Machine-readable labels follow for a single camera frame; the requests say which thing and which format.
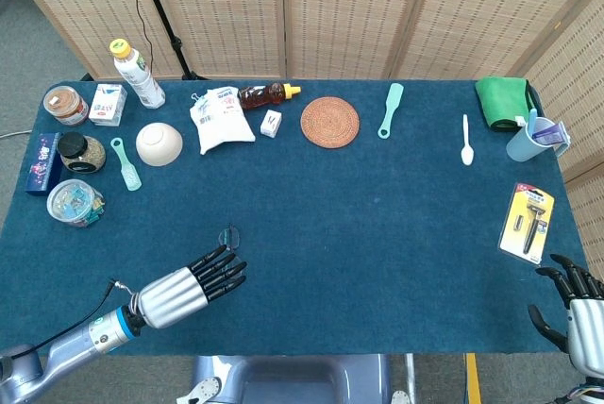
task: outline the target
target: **gray carpet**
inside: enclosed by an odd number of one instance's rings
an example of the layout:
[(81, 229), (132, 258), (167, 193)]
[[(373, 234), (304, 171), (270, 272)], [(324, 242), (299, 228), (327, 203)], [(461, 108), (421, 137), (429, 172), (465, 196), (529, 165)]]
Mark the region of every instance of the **gray carpet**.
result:
[[(80, 79), (86, 71), (31, 0), (0, 0), (0, 34), (2, 135), (30, 129), (44, 90), (62, 79)], [(27, 141), (27, 136), (0, 140), (0, 227)], [(48, 335), (41, 321), (40, 337)], [(144, 338), (137, 342), (144, 343)], [(461, 355), (421, 355), (415, 362), (418, 404), (462, 403)], [(73, 373), (40, 402), (176, 402), (189, 392), (192, 366), (191, 357), (107, 356)], [(406, 389), (402, 357), (391, 357), (391, 368), (395, 389)], [(478, 373), (485, 404), (545, 404), (582, 380), (562, 354), (480, 355)]]

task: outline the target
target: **white spoon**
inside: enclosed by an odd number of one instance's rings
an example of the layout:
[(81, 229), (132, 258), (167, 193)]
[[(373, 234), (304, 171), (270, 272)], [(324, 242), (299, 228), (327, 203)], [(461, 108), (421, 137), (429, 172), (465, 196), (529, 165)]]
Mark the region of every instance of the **white spoon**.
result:
[(474, 149), (470, 146), (470, 140), (468, 135), (468, 115), (463, 115), (463, 142), (465, 146), (461, 150), (461, 161), (464, 165), (470, 166), (474, 159)]

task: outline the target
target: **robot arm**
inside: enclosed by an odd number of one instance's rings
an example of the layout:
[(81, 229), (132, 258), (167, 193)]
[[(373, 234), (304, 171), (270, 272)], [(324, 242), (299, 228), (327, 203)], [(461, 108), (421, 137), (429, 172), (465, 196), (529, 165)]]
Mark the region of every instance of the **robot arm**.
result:
[(0, 404), (30, 403), (83, 364), (140, 336), (144, 326), (169, 327), (237, 288), (245, 281), (241, 272), (247, 263), (227, 267), (236, 257), (231, 252), (218, 260), (225, 250), (217, 248), (148, 284), (132, 295), (129, 306), (60, 336), (50, 347), (45, 370), (29, 345), (0, 352)]
[(568, 314), (568, 333), (553, 329), (534, 305), (528, 306), (532, 324), (560, 351), (567, 353), (573, 366), (586, 376), (586, 382), (555, 404), (570, 402), (580, 396), (587, 404), (604, 404), (604, 283), (568, 258), (551, 255), (566, 274), (553, 267), (537, 269), (541, 276), (554, 281)]

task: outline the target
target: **yellow tape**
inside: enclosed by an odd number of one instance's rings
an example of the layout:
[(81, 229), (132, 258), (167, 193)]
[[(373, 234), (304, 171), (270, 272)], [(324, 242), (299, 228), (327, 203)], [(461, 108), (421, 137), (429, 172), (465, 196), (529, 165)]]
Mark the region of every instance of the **yellow tape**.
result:
[(465, 354), (465, 367), (468, 374), (468, 403), (480, 404), (482, 401), (480, 400), (476, 354)]

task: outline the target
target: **round placemat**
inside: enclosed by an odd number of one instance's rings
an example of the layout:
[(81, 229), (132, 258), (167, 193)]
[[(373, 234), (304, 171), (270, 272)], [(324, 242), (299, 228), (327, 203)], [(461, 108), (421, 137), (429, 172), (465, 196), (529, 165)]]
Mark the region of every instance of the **round placemat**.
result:
[(359, 133), (359, 115), (338, 97), (320, 97), (310, 102), (300, 118), (304, 136), (311, 142), (335, 149), (352, 142)]

